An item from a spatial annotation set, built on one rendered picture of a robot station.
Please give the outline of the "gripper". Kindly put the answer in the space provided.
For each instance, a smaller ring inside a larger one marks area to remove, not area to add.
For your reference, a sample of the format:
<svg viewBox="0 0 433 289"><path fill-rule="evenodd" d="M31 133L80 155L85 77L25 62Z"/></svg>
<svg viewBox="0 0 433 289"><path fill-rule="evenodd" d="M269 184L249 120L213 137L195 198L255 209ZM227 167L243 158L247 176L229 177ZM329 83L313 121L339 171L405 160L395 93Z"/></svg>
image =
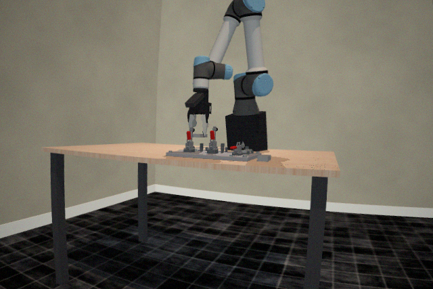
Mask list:
<svg viewBox="0 0 433 289"><path fill-rule="evenodd" d="M203 127L203 134L204 137L206 136L207 127L209 127L208 117L209 114L211 114L211 107L212 103L208 102L208 89L206 88L194 88L193 92L196 93L204 93L204 98L200 101L200 103L193 108L189 108L187 113L187 119L190 127L195 127L197 125L196 121L196 115L202 114L201 120L202 120L202 127Z"/></svg>

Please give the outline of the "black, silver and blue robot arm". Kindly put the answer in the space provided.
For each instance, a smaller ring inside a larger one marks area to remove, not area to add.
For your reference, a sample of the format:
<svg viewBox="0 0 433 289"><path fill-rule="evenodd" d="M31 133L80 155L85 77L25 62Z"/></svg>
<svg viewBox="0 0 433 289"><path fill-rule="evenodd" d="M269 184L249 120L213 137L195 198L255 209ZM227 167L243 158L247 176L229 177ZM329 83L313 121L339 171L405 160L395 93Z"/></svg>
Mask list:
<svg viewBox="0 0 433 289"><path fill-rule="evenodd" d="M221 62L236 27L241 21L244 23L248 69L233 77L233 115L236 116L258 114L255 96L266 96L273 88L273 79L264 64L260 31L260 19L264 8L265 0L233 0L225 13L223 25L209 56L199 55L194 58L193 88L208 89L211 78L229 80L233 75L233 68Z"/></svg>

